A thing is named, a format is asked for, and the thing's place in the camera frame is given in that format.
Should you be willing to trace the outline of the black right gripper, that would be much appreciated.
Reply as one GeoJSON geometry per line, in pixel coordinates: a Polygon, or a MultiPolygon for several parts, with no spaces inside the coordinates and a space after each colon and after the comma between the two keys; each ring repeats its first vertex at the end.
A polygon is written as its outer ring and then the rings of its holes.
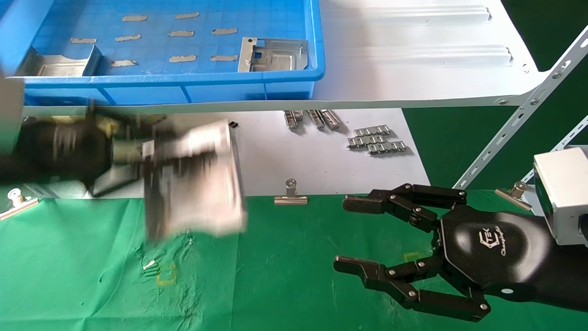
{"type": "Polygon", "coordinates": [[[552,268],[556,241],[541,217],[487,212],[465,205],[467,193],[403,184],[344,197],[344,211],[390,214],[433,235],[438,256],[387,267],[345,256],[336,272],[358,276],[363,286],[388,294],[403,308],[479,322],[491,312],[484,295],[506,300],[556,300],[552,268]],[[441,220],[429,207],[450,210],[441,220]],[[413,283],[440,276],[462,295],[417,289],[413,283]]]}

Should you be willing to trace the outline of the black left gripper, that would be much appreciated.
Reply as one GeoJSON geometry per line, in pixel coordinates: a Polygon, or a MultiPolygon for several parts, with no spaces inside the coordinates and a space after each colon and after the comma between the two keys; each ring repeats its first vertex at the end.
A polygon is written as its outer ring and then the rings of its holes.
{"type": "Polygon", "coordinates": [[[27,166],[32,180],[59,177],[89,185],[100,198],[142,182],[144,198],[158,188],[158,162],[152,157],[112,164],[112,140],[172,140],[179,132],[165,115],[97,113],[70,123],[32,121],[23,124],[13,155],[27,166]]]}

